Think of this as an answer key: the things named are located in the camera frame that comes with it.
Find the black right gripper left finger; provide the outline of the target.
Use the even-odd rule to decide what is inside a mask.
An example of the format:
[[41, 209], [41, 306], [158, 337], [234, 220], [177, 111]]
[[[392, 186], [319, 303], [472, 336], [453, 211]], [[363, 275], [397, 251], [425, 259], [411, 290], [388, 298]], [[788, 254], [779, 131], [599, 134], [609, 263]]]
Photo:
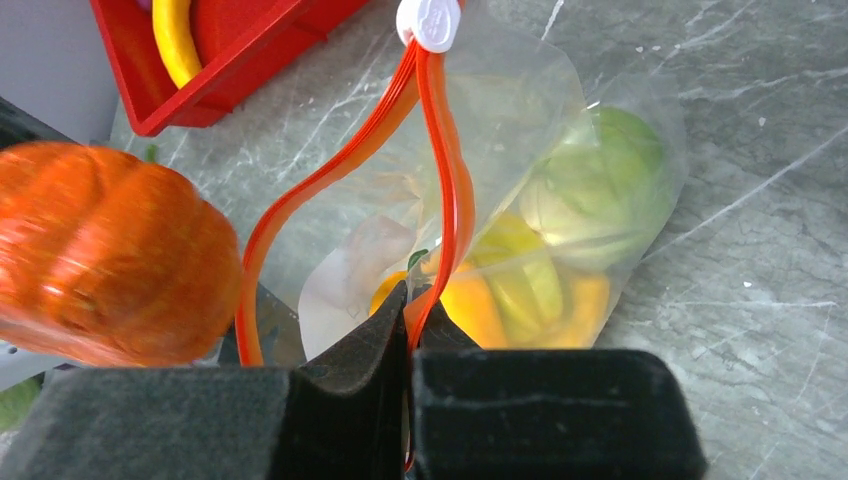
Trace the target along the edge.
[[5, 479], [400, 479], [407, 297], [280, 367], [79, 369], [49, 385]]

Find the yellow green mango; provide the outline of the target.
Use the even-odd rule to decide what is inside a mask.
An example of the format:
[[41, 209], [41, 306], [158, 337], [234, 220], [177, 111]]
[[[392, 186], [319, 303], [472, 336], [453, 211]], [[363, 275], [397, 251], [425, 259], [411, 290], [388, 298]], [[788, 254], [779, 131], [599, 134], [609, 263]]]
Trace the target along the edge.
[[544, 241], [518, 215], [502, 213], [471, 251], [501, 309], [508, 338], [528, 344], [556, 323], [566, 300]]

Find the clear zip top bag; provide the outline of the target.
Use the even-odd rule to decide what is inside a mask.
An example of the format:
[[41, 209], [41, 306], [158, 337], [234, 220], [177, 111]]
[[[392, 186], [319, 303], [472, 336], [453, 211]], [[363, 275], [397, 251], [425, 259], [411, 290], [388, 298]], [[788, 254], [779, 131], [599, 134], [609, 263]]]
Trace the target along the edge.
[[[258, 296], [247, 324], [267, 365], [317, 357], [399, 282], [408, 288], [402, 315], [420, 337], [426, 314], [443, 307], [442, 292], [493, 221], [504, 212], [523, 219], [518, 197], [538, 163], [565, 143], [596, 143], [601, 106], [637, 115], [660, 137], [676, 179], [674, 207], [686, 173], [671, 76], [621, 75], [585, 98], [563, 51], [496, 21], [481, 1], [465, 5], [457, 38], [441, 54], [418, 40], [401, 45], [388, 31], [390, 3], [366, 2], [315, 48], [321, 71], [301, 74], [292, 91], [337, 87], [339, 66], [364, 62], [381, 45], [392, 77], [354, 96], [361, 113], [312, 160], [294, 155], [306, 135], [284, 132], [277, 173], [291, 192], [281, 200], [270, 198], [267, 169], [251, 169], [238, 189], [258, 219], [254, 229], [237, 225]], [[607, 276], [609, 316], [636, 261], [589, 270], [545, 245], [564, 313], [528, 344], [506, 334], [507, 349], [549, 348], [546, 339], [571, 314], [578, 275]]]

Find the yellow banana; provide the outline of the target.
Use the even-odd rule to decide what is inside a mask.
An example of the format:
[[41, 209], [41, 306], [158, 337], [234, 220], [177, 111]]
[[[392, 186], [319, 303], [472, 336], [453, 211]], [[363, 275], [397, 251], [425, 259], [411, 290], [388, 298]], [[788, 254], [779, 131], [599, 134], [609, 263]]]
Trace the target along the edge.
[[167, 73], [178, 89], [202, 70], [192, 29], [191, 0], [153, 0], [154, 38]]

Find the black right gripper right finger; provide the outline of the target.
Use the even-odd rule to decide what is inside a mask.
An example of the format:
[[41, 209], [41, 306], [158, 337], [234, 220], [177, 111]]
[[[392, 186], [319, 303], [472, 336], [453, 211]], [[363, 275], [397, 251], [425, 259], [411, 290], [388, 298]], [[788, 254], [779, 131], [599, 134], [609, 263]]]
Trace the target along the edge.
[[417, 479], [702, 479], [679, 382], [631, 349], [478, 347], [435, 308], [413, 357]]

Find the orange red pepper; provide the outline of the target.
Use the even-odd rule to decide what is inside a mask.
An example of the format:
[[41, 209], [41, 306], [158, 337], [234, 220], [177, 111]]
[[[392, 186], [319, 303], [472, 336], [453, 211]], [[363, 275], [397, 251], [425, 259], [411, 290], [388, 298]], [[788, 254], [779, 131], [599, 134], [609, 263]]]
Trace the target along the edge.
[[100, 366], [175, 366], [229, 329], [230, 221], [180, 173], [108, 147], [1, 152], [1, 337]]

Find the yellow orange bell pepper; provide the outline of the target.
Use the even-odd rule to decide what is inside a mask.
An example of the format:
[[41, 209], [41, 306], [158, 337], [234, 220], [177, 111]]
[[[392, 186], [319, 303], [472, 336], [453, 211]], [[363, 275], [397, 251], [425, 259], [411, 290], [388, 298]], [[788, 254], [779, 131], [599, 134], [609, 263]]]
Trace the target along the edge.
[[440, 302], [448, 317], [483, 349], [507, 349], [500, 312], [475, 260], [465, 260], [449, 280]]

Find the green round cabbage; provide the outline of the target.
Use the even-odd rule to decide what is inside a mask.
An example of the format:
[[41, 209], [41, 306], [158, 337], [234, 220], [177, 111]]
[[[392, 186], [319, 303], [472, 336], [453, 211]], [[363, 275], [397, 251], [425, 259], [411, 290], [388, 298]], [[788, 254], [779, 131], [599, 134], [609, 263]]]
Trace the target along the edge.
[[647, 250], [674, 208], [676, 179], [647, 122], [611, 106], [593, 119], [596, 143], [565, 143], [538, 163], [518, 208], [560, 258], [604, 270]]

